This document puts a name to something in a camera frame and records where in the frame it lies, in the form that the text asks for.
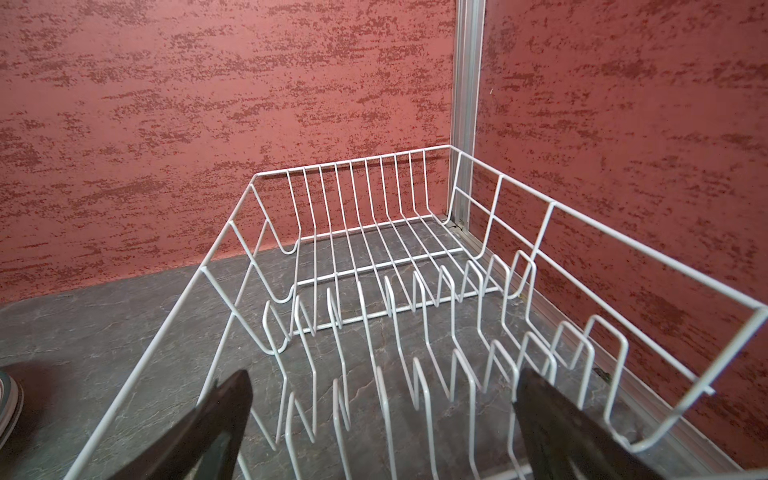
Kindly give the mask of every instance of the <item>gray stone surface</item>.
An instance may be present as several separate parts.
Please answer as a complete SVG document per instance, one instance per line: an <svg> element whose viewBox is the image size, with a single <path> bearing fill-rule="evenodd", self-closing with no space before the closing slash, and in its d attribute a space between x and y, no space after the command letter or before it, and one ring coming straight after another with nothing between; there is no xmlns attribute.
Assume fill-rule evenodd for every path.
<svg viewBox="0 0 768 480"><path fill-rule="evenodd" d="M441 231L432 224L435 232ZM442 250L438 240L423 225L414 226L416 234L430 251ZM391 227L382 229L389 247L387 253L382 236L376 230L366 233L368 248L375 262L424 253L414 233L406 226L398 229L401 240ZM445 233L439 241L446 247L457 247ZM360 234L331 242L318 242L318 274L371 263L368 248ZM286 257L278 250L258 256L270 285L278 297L287 295L293 282L295 256ZM463 267L466 257L455 255ZM453 260L435 259L445 264L456 286L461 288L462 273ZM437 269L430 259L416 263L427 285L435 292ZM248 267L246 257L234 257L214 262L210 269L227 294L234 299L240 281ZM313 245L301 247L299 278L314 274ZM415 266L405 263L397 271L410 295ZM0 368L8 371L23 386L26 405L18 429L6 447L0 451L0 478L60 478L66 473L86 439L93 431L111 400L170 311L195 267L168 270L155 275L75 290L54 296L25 300L0 309ZM392 268L380 269L379 281L385 275L392 280L398 305L406 304L406 293ZM338 282L340 309L343 318L360 314L355 277ZM369 313L383 310L379 281L374 272L359 275ZM317 319L320 325L328 321L325 288L336 291L334 280L321 283L317 294ZM314 313L312 285L299 293ZM258 276L250 277L240 311L249 325L266 344L261 326L265 302L269 299ZM475 298L455 304L456 337L478 377L482 378L487 351L476 329L478 302ZM276 306L287 322L290 304ZM450 355L455 348L450 328L450 303L429 307L429 332L432 348L446 381L450 373ZM519 339L525 331L525 309L520 300L508 306L506 322ZM104 478L115 472L142 449L170 428L184 413L194 407L200 394L210 362L214 356L229 310L204 279L194 287L167 337L154 355L152 363L141 377L126 406L120 411L108 435L96 451L84 478ZM435 424L435 451L440 478L471 478L468 463L468 383L458 374L458 390L450 402L442 390L435 367L427 353L421 311L398 315L402 349L411 373L412 358L419 358L429 383L432 414ZM518 350L500 324L501 295L486 296L482 310L482 332L488 338L499 339L516 358ZM276 339L282 334L270 316L270 328ZM426 435L425 411L416 411L408 391L406 378L396 346L391 318L384 316L369 322L372 350L376 363L382 367L392 416L396 465L399 478L431 478ZM390 478L384 422L379 407L376 385L372 381L372 365L363 323L349 324L340 332L340 341L349 373L351 429L344 432L347 452L354 478ZM304 478L343 478L336 437L333 431L331 385L340 377L341 365L331 329L307 336L308 348L317 372L317 431L312 444L296 415L293 438L299 452ZM562 354L570 358L571 353ZM312 373L300 338L294 336L281 354L288 370L290 390L312 418ZM541 356L533 355L540 362ZM274 436L280 407L282 377L273 356L261 352L246 330L236 321L227 338L217 378L223 379L237 369L248 370L253 380L254 408ZM575 399L583 362L574 371L558 368L557 387ZM507 469L510 461L505 448L506 428L510 413L511 390L495 371L486 393L478 392L476 462L481 472ZM607 394L606 383L591 373L585 410L596 419ZM642 432L642 425L622 403L614 410L614 424L632 439ZM520 438L515 451L525 456ZM243 441L242 453L254 478L292 478L293 469L281 439L277 452L265 441L251 419ZM684 458L659 444L642 458L660 472L683 475L690 472ZM237 471L236 477L242 478Z"/></svg>

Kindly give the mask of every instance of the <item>red wall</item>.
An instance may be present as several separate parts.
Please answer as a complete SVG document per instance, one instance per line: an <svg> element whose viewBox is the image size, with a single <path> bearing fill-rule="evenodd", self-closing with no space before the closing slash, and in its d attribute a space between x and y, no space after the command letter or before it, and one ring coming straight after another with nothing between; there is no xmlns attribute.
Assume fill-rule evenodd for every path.
<svg viewBox="0 0 768 480"><path fill-rule="evenodd" d="M488 0L476 156L767 301L767 46L757 0ZM502 200L535 238L543 203ZM475 232L485 221L473 212ZM519 248L496 229L491 245ZM748 315L565 215L544 251L694 372ZM582 325L600 312L552 269L537 288ZM632 349L631 369L677 401L690 383ZM766 365L763 329L687 416L744 467L768 465Z"/></svg>
<svg viewBox="0 0 768 480"><path fill-rule="evenodd" d="M0 303L198 262L256 171L448 141L454 2L32 0L0 22Z"/></svg>

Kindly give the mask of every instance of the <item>white metal wire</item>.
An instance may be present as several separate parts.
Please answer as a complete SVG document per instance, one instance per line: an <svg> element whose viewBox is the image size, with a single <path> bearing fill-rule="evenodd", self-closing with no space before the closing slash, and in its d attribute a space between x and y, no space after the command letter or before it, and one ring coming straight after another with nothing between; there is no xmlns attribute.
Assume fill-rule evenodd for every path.
<svg viewBox="0 0 768 480"><path fill-rule="evenodd" d="M450 154L458 156L458 168L455 169L457 175L462 163L471 164L473 170L484 170L486 173L492 175L492 177L495 178L495 190L490 208L487 208L480 203L470 192L460 188L460 186L456 184L456 177L454 177L450 179L451 182L447 192L449 194L447 211L439 211L437 213L433 211L432 206L430 205L430 186L432 185L432 182L428 175L428 157L433 154L442 154L445 161L447 161ZM404 170L407 170L407 174L405 175L402 174ZM360 178L363 174L365 183L361 184ZM332 182L326 182L325 177L327 175L333 176ZM392 177L394 177L393 180L396 186L395 191L392 191L391 188ZM293 208L293 213L295 215L298 232L295 239L288 241L285 241L284 238L280 237L280 229L276 226L275 220L270 216L270 209L263 201L258 187L263 182L270 182L280 178L287 180L288 191L292 201L291 207ZM320 189L322 191L321 197L319 197L316 192L313 196L312 189L310 189L310 184L313 179L319 180ZM297 181L303 182L304 188L296 187L294 183ZM381 192L374 191L376 190L374 187L378 185L378 182L381 183ZM417 184L422 182L423 192L417 191ZM389 192L387 191L388 183L390 185ZM545 215L541 219L537 236L532 241L519 233L514 226L504 222L496 213L499 208L500 192L502 187L506 184L517 187L527 194L543 200L548 205ZM335 197L331 197L331 195L334 194L334 190L336 191L335 194L338 196L339 209L331 207L331 202L329 202L329 199L332 199L333 202L336 201ZM303 198L305 191L306 202L302 203L301 198ZM265 218L260 235L253 246L248 245L248 242L243 235L243 231L241 231L242 229L238 227L237 223L238 213L248 197L253 197L256 200L260 211ZM435 192L432 192L433 201L434 198L436 198ZM488 215L488 224L485 226L484 238L481 239L482 248L480 251L470 250L456 236L454 230L450 228L449 219L452 215L452 209L459 198L466 199L472 205ZM354 206L354 214L351 216L348 216L347 212L345 212L345 200L347 200L347 205ZM316 208L315 203L321 203L323 205L322 209ZM541 245L555 209L601 231L609 237L619 240L637 252L647 255L651 259L661 262L669 269L682 273L719 294L744 305L752 310L753 313L751 317L746 320L735 337L731 339L723 351L714 359L707 370L700 375L697 375L682 361L660 346L640 327L634 325L625 316L622 316L621 313L612 307L605 299L569 273L564 266L557 263L547 255L546 252L542 251ZM364 223L362 218L368 215L368 213L370 213L372 221ZM304 227L308 227L308 225L303 225L303 222L300 220L302 215L306 218L306 214L309 214L309 218L311 219L312 233L310 234L305 234L306 231L304 230ZM386 219L378 221L377 219L381 218L382 214ZM323 229L321 225L325 222L327 222L327 226ZM488 239L494 224L499 225L508 232L509 235L522 242L529 250L519 250L516 252L514 259L510 264L506 264L498 255L489 253L487 251ZM242 246L243 253L247 256L249 262L248 269L234 301L227 295L223 287L219 284L217 278L209 269L209 264L213 259L214 254L217 252L224 237L230 230ZM395 237L389 236L389 240L387 240L384 230L394 233ZM370 233L373 235L373 238L378 238L378 240L381 241L384 251L386 252L387 260L377 261L374 258L371 245L369 244L369 238L365 233ZM260 248L264 245L264 241L268 234L271 234L274 240L276 240L276 244L282 254L287 257L295 256L295 262L293 263L293 282L284 293L280 292L280 288L274 279L270 279L270 272L265 272L260 265ZM365 251L363 251L362 254L367 255L369 260L368 264L358 264L356 261L356 252L351 240L355 235L360 235L362 237L365 246ZM418 248L423 253L412 251L411 249L415 248L414 243L406 241L403 235L413 237ZM451 239L453 243L458 245L458 247L448 248L443 241L446 238ZM333 271L331 273L321 274L318 270L318 242L326 240L329 241ZM336 251L338 243L346 243L347 248L342 248L342 250L348 250L352 268L342 268L340 266L340 259L346 258L347 252ZM427 243L432 245L437 244L439 245L439 248L430 250ZM300 254L303 246L306 249L310 244L312 246L313 274L307 278L301 278ZM483 258L489 258L490 260L484 265ZM588 320L588 323L583 330L573 323L563 322L559 324L553 336L549 336L548 333L541 331L541 329L539 329L531 320L531 302L534 297L535 283L537 281L537 262L545 262L549 266L555 268L579 290L595 301L597 305L608 312L610 318L604 319L594 315ZM462 272L461 278L454 278L451 271L448 269L448 266L455 269L457 272ZM516 285L513 285L515 269L518 267L523 268L524 272L521 275L521 279L516 281ZM401 268L406 268L407 270L412 271L410 281L407 278L406 272L401 271ZM264 305L261 322L266 335L266 342L257 335L249 325L247 318L240 311L240 302L243 298L243 293L247 288L249 278L252 277L251 273L253 271L256 272L257 277L260 279L259 284L263 286L270 298ZM503 279L499 279L498 275L495 274L495 272L498 271L503 272ZM376 304L378 299L367 299L364 289L362 288L361 276L371 273L375 278L379 295L381 296L381 301L384 306L382 310L369 311L369 306ZM433 289L430 287L430 283L426 279L427 275L437 278L436 288ZM202 399L212 388L213 378L221 356L223 355L227 338L235 324L235 320L237 320L237 323L245 329L247 335L253 340L255 347L258 348L257 352L260 352L260 355L272 356L274 358L280 371L280 375L282 376L280 410L276 428L270 432L266 423L257 413L257 410L259 409L258 405L253 406L251 415L260 431L263 433L264 442L272 450L277 450L280 447L281 438L285 437L286 448L290 454L296 478L302 477L301 471L303 466L300 464L300 455L298 455L294 448L294 432L292 429L293 414L295 412L299 414L301 424L303 425L307 436L310 441L314 443L316 441L316 436L318 435L317 398L319 386L317 370L309 347L308 338L318 335L325 329L331 329L333 332L340 363L339 375L337 378L333 379L333 384L330 388L333 391L333 425L336 443L338 445L344 475L347 479L351 479L353 473L349 467L344 436L345 432L354 430L355 426L351 421L351 408L353 406L350 405L349 400L348 371L343 352L343 342L339 332L350 323L359 321L364 323L366 342L371 362L370 375L376 386L382 420L385 424L389 470L393 480L397 478L395 449L397 439L394 438L392 431L391 415L393 412L389 411L389 398L393 392L387 392L384 373L381 366L377 364L369 328L370 322L385 317L392 319L399 360L402 364L403 375L405 376L408 387L407 394L411 397L414 409L421 410L423 406L425 413L424 428L427 431L427 438L429 441L430 469L433 478L437 479L439 477L439 466L437 465L435 457L435 438L433 433L433 411L430 385L427 381L425 371L422 368L421 360L418 357L413 357L409 362L409 359L406 358L406 354L403 352L400 339L398 315L408 311L411 313L418 313L420 311L424 328L425 347L430 356L432 367L435 369L439 385L442 387L446 398L450 402L455 401L457 374L462 372L462 378L466 378L467 380L469 389L466 432L468 439L467 462L474 477L480 478L480 472L475 464L475 398L478 394L483 394L488 391L489 383L492 380L492 370L494 365L497 366L497 370L499 371L499 375L493 377L496 378L494 381L505 382L509 386L511 390L510 402L512 403L515 401L515 387L517 385L519 372L523 366L530 366L536 369L539 373L545 376L549 382L555 384L558 364L566 369L574 369L578 360L584 357L584 374L581 377L578 397L576 399L576 405L581 409L584 406L584 399L588 392L589 374L592 370L591 367L595 358L594 347L597 343L592 336L592 333L594 326L599 324L611 336L616 337L620 345L619 352L615 358L615 369L611 375L608 400L603 410L604 421L616 440L624 445L626 449L630 452L642 452L657 444L701 395L705 393L712 395L715 393L711 387L712 382L742 349L744 344L765 323L766 318L768 318L768 307L760 301L695 269L685 266L675 259L643 245L585 214L561 204L542 192L523 184L513 177L510 177L507 174L482 163L471 155L449 145L428 147L375 157L364 157L349 161L337 161L307 167L292 167L282 170L261 172L254 175L248 183L246 190L240 197L240 200L225 223L219 236L214 241L213 246L195 271L173 309L170 311L165 321L163 321L157 334L129 375L117 397L111 403L96 429L91 434L91 437L82 449L80 455L69 469L65 479L72 480L78 478L82 473L84 467L94 454L99 442L104 438L110 424L114 421L118 410L123 406L126 399L131 394L131 391L136 386L142 372L147 367L153 354L166 336L170 326L176 319L181 306L187 302L194 285L202 278L205 278L216 290L230 313L213 357L213 361L203 381L202 390L200 391L200 399ZM356 284L356 298L358 300L357 303L359 304L354 307L359 313L344 318L342 311L348 310L342 308L340 280L352 278ZM405 298L404 302L398 302L396 300L397 295L393 286L397 286L402 290L402 297ZM325 306L322 304L318 305L319 293L323 292L323 289L325 289L324 291L326 293ZM501 317L497 319L489 318L484 310L485 299L493 293L502 298ZM475 318L476 331L482 345L485 346L485 349L487 350L487 356L485 356L483 362L478 365L472 365L470 363L468 360L469 357L466 355L466 352L462 348L456 335L457 319L455 311L457 303L462 303L470 298L475 299L477 302L477 315ZM512 329L507 325L506 313L508 302L516 298L525 298L525 333L522 336L519 334L515 335ZM283 319L280 318L280 314L275 305L288 303L290 304L290 318L286 324ZM438 361L438 357L432 349L430 342L428 308L430 306L439 309L448 309L450 314L449 318L453 348L450 354L451 372L447 379L444 377L444 372L439 366L440 362ZM327 323L319 324L319 318L324 316L325 312L328 314L329 321ZM515 345L517 350L516 359L510 352L508 352L498 338L489 339L486 333L484 333L482 325L484 323L495 321L499 321L499 326L504 332L504 335ZM277 338L273 335L273 331L276 332L274 329L275 324L280 329ZM616 325L623 326L632 335L632 341L622 334L621 331L616 328ZM292 343L295 343L294 339L296 335L300 338L300 342L306 354L307 364L312 373L311 392L300 392L294 388L290 375L281 359L281 354L283 354ZM575 353L572 354L570 360L567 360L564 357L564 354L558 351L565 336L569 336L574 340L575 345L577 346ZM630 442L619 434L611 425L611 412L617 398L621 376L626 371L625 361L627 354L633 343L643 343L647 348L691 382L691 387L671 409L660 425L656 427L650 435L646 435L643 439L636 442ZM322 391L328 389L328 386L321 387L324 389ZM305 395L307 393L309 393L312 398L310 410L305 410L297 398L298 394L301 394L303 398L306 398ZM512 468L505 473L493 475L489 478L523 478L531 471L528 465L521 463L521 461L516 458L512 448L515 422L515 411L514 409L511 409L507 432L507 451L511 459ZM251 474L248 470L249 459L242 453L238 456L238 465L240 466L244 477L251 478Z"/></svg>

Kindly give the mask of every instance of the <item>wire rack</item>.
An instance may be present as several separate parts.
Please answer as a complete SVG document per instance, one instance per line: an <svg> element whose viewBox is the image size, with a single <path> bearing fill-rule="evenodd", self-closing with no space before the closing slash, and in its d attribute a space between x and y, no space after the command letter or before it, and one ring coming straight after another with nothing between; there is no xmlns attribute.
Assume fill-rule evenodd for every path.
<svg viewBox="0 0 768 480"><path fill-rule="evenodd" d="M451 156L457 159L458 167L456 174L449 178ZM481 171L493 180L494 189L483 192L484 197L492 199L490 204L483 204L479 195L459 187L458 173L463 164L471 164L475 174ZM535 238L527 238L498 215L508 207L500 205L503 187L519 189L546 203ZM251 243L246 238L253 230L255 220L254 215L242 211L247 199L255 199L257 213L263 215L261 229L254 230L259 232L258 237ZM453 209L460 202L469 202L488 218L480 229L484 236L478 239L476 245L468 242L465 233L450 221ZM740 303L752 311L751 316L710 366L701 374L694 373L622 316L607 300L542 251L542 242L556 210L661 262L670 272L682 273ZM514 253L510 263L490 251L489 237L494 228L501 228L505 235L525 245L524 249ZM209 268L225 237L232 233L248 261L247 271L234 298ZM264 268L264 250L272 246L279 249L292 269L275 273ZM607 318L593 315L585 328L569 320L560 321L552 328L543 326L533 307L537 295L537 263L546 263L557 270L607 312ZM331 271L323 272L323 265L328 264ZM639 454L658 445L671 429L684 422L681 420L683 415L700 396L715 394L711 386L713 381L768 318L768 307L763 303L603 225L450 145L261 172L248 183L213 246L74 461L66 479L78 478L83 472L142 372L151 363L180 308L189 301L193 286L200 281L210 283L230 312L203 381L200 399L212 388L227 337L233 325L239 323L255 344L253 354L271 356L280 371L282 385L276 426L273 429L268 427L274 422L260 416L257 402L254 402L251 415L263 435L264 448L278 450L284 443L296 478L302 478L304 471L311 471L311 465L302 464L301 452L297 450L296 436L299 433L294 416L298 414L309 441L318 442L318 392L328 389L331 389L333 396L330 414L334 435L333 439L324 439L323 442L336 442L344 475L347 479L353 477L345 438L356 426L352 422L354 405L350 400L349 369L344 354L349 344L346 343L348 340L343 341L345 337L341 335L352 328L351 324L363 324L370 361L369 379L376 387L380 413L380 418L369 421L383 422L385 455L391 478L398 476L396 445L400 441L392 423L394 417L402 414L392 410L392 397L405 396L414 410L423 412L424 421L419 428L426 431L428 448L425 454L429 459L430 475L437 479L440 465L439 456L435 453L435 411L432 405L435 396L442 394L449 403L453 403L457 397L457 385L466 383L468 389L463 395L468 398L462 403L462 415L467 421L466 430L461 435L466 438L465 461L474 478L482 477L475 461L478 399L492 388L503 387L508 391L505 397L509 405L508 416L502 429L508 468L492 475L494 479L501 479L524 478L531 472L521 456L520 442L515 443L517 419L512 407L519 373L524 366L535 369L555 386L559 386L563 375L570 372L567 375L576 379L572 398L582 409L594 388L596 356L609 358L608 363L603 362L602 365L603 369L607 368L606 365L612 368L600 417L617 442L628 451ZM269 297L263 305L260 319L249 318L247 313L241 311L241 300L248 289L263 289ZM519 314L511 316L510 310L519 310ZM398 384L402 385L404 380L406 388L403 390L391 387L391 376L395 373L390 369L386 378L381 361L377 359L371 325L381 322L392 327L387 331L395 340L396 362L399 363L398 369L402 367L400 375L403 375ZM421 358L405 353L401 338L404 322L417 322L419 325L420 341L423 343ZM471 342L466 340L468 324L474 336ZM433 348L430 332L435 328L447 329L451 339L449 348ZM602 329L601 336L594 334L596 329ZM310 348L313 338L328 335L334 338L333 357L338 359L330 386L318 385L317 358ZM618 345L614 353L607 353L609 349L599 341L606 336L615 339L615 345ZM614 426L613 412L622 378L632 376L625 363L630 347L637 344L645 345L677 370L690 382L690 387L677 404L668 406L665 415L658 419L652 430L645 432L641 438L630 439L621 432L621 428ZM290 369L286 367L286 351L294 348L303 350L302 361L306 361L311 371L312 380L308 389L297 389ZM304 408L300 397L311 399L307 404L309 408ZM251 478L250 463L241 451L238 464L245 478ZM765 471L755 472L749 478L760 478L764 474Z"/></svg>

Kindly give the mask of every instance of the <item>dark red speckled pattern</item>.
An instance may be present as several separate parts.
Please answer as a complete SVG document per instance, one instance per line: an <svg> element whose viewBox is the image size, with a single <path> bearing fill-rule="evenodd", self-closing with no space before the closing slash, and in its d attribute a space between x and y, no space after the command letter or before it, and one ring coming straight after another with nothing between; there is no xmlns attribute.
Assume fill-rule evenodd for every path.
<svg viewBox="0 0 768 480"><path fill-rule="evenodd" d="M768 301L767 45L757 0L488 0L477 157ZM503 198L502 217L535 238L543 203ZM473 216L477 233L487 217ZM497 231L491 245L518 248ZM694 372L748 314L562 214L544 251ZM600 312L540 274L571 318ZM676 402L690 383L633 349L633 371ZM763 329L688 416L744 467L768 465L766 366Z"/></svg>
<svg viewBox="0 0 768 480"><path fill-rule="evenodd" d="M454 2L11 0L0 22L0 302L196 263L259 170L448 141Z"/></svg>

